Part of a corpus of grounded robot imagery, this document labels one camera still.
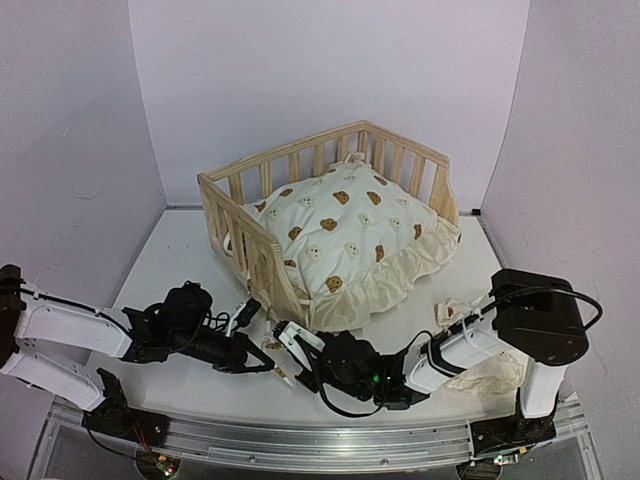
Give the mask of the wooden pet bed frame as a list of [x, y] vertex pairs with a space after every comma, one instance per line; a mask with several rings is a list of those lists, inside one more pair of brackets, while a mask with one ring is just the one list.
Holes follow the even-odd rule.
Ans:
[[284, 272], [281, 248], [244, 210], [276, 188], [316, 178], [351, 152], [416, 199], [459, 227], [449, 159], [369, 121], [316, 133], [201, 173], [198, 184], [213, 249], [226, 258], [240, 283], [266, 310], [276, 304], [299, 311]]

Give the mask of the bear print cream cushion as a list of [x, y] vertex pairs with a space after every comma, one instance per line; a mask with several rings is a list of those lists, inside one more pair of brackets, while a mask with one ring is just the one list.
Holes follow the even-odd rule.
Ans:
[[276, 304], [270, 312], [312, 332], [363, 328], [449, 263], [461, 236], [361, 152], [243, 208], [280, 246], [299, 302], [297, 312]]

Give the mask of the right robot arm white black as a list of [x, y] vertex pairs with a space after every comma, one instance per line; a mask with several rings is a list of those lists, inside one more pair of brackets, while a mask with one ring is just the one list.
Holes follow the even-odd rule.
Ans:
[[491, 283], [487, 304], [438, 334], [424, 331], [424, 341], [413, 338], [392, 355], [378, 353], [348, 331], [312, 334], [296, 327], [286, 343], [298, 347], [308, 362], [323, 403], [346, 418], [351, 412], [329, 400], [327, 385], [371, 401], [378, 410], [407, 410], [484, 361], [517, 351], [526, 356], [527, 368], [503, 433], [524, 443], [554, 412], [567, 367], [588, 351], [587, 332], [596, 322], [583, 321], [578, 305], [593, 307], [596, 318], [603, 309], [560, 278], [502, 269]]

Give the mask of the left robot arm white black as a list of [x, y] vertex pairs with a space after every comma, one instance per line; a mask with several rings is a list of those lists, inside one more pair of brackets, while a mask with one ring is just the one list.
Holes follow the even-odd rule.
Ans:
[[218, 317], [212, 307], [212, 296], [191, 281], [143, 310], [89, 306], [37, 289], [18, 266], [6, 264], [1, 268], [1, 372], [95, 411], [110, 435], [123, 437], [135, 422], [119, 379], [48, 347], [79, 347], [137, 365], [180, 354], [227, 374], [274, 370], [274, 361], [243, 331], [260, 303], [250, 299]]

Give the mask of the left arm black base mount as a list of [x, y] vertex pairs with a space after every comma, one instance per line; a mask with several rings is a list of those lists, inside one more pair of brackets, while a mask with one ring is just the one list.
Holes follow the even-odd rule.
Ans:
[[104, 399], [96, 408], [85, 411], [82, 426], [91, 434], [97, 432], [112, 438], [137, 442], [142, 447], [163, 447], [169, 417], [130, 407], [120, 380], [103, 368], [97, 369], [102, 380]]

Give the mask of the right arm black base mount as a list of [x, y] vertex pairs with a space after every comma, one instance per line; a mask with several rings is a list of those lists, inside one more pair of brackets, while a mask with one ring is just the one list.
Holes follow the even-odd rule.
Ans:
[[534, 446], [556, 438], [554, 415], [559, 393], [553, 397], [553, 408], [549, 415], [526, 418], [522, 409], [522, 390], [522, 387], [517, 389], [513, 414], [470, 424], [470, 460], [477, 461], [499, 454], [511, 454], [521, 448], [532, 449]]

